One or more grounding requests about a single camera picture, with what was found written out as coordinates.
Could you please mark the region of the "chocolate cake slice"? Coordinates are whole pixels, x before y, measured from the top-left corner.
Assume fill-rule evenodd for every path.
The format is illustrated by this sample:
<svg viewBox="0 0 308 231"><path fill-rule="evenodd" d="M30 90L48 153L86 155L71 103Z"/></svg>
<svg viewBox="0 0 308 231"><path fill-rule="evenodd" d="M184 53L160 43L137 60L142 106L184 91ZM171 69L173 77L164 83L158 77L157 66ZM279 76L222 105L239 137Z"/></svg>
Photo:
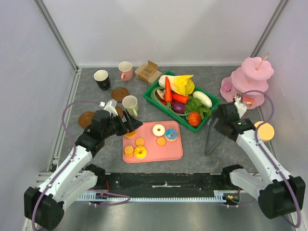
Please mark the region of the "chocolate cake slice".
<svg viewBox="0 0 308 231"><path fill-rule="evenodd" d="M232 100L235 101L238 97L239 97L239 95L234 95Z"/></svg>

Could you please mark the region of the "red striped cake slice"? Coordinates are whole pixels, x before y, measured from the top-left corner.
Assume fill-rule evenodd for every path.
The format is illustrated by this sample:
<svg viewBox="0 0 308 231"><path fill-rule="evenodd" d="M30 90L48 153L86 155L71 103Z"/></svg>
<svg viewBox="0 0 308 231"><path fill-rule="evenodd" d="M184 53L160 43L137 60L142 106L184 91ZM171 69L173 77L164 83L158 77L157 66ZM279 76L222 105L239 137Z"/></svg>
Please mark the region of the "red striped cake slice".
<svg viewBox="0 0 308 231"><path fill-rule="evenodd" d="M247 106L252 106L255 103L255 99L250 97L242 97L242 103Z"/></svg>

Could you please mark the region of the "pink macaron cake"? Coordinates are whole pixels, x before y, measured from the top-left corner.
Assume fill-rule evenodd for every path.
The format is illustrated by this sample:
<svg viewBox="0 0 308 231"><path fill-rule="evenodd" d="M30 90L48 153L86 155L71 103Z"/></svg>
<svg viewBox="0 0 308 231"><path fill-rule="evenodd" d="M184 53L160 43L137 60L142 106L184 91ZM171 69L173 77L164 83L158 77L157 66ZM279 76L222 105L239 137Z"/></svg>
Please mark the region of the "pink macaron cake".
<svg viewBox="0 0 308 231"><path fill-rule="evenodd" d="M231 82L225 82L222 86L222 91L223 92L229 92L232 89L232 83Z"/></svg>

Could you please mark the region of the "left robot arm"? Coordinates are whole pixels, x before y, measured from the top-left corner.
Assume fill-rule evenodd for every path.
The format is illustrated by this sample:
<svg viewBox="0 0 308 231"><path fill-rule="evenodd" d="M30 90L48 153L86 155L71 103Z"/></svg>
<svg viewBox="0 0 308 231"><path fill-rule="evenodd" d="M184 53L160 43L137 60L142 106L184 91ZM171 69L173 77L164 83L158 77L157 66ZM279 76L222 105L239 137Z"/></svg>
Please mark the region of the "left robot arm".
<svg viewBox="0 0 308 231"><path fill-rule="evenodd" d="M37 226L54 230L77 198L93 187L101 189L105 186L104 169L94 164L83 167L103 148L107 138L123 136L143 125L126 110L123 115L125 121L106 110L96 111L91 124L78 137L58 169L37 188L29 187L25 191L25 217L31 220L33 230L37 230Z"/></svg>

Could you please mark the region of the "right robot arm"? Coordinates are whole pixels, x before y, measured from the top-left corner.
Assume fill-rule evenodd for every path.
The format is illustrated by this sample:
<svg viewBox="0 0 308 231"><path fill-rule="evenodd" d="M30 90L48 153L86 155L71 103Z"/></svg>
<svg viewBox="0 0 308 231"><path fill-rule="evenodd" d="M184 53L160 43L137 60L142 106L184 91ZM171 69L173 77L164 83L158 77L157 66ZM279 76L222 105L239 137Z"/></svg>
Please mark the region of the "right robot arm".
<svg viewBox="0 0 308 231"><path fill-rule="evenodd" d="M241 165L223 168L221 186L232 189L237 186L254 197L263 214L273 219L303 208L306 184L298 176L293 177L272 155L259 139L256 127L250 119L242 119L235 103L220 104L211 116L216 131L233 140L250 158L259 177L248 173Z"/></svg>

